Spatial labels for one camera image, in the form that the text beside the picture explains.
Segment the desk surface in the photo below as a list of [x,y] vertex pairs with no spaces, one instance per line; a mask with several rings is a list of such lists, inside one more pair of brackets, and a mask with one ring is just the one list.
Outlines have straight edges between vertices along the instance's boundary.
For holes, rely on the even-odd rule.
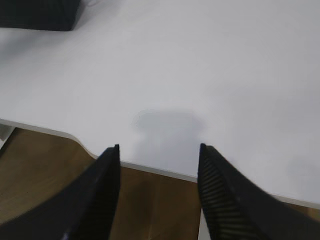
[[317,0],[101,0],[71,32],[3,28],[0,123],[186,179],[205,142],[320,204],[319,22]]

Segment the white desk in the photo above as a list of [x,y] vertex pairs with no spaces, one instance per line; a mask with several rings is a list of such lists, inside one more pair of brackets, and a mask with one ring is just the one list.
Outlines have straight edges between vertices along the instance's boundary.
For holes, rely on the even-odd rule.
[[320,1],[101,0],[72,32],[0,29],[0,123],[194,181],[214,145],[320,206]]

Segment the wooden floor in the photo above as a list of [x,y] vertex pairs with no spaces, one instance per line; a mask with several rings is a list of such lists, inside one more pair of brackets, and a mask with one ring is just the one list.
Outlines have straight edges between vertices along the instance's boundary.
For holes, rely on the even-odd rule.
[[[93,161],[72,140],[16,129],[0,150],[0,224],[58,193]],[[318,210],[290,206],[320,220]],[[122,168],[110,240],[197,240],[200,210],[195,183]]]

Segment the black object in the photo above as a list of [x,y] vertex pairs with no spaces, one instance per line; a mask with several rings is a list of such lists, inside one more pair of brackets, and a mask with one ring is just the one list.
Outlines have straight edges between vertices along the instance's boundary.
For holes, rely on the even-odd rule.
[[320,224],[276,200],[201,144],[198,191],[212,240],[319,240]]
[[69,31],[79,4],[80,0],[0,0],[0,27]]
[[0,240],[107,240],[120,190],[119,146],[53,198],[0,226]]

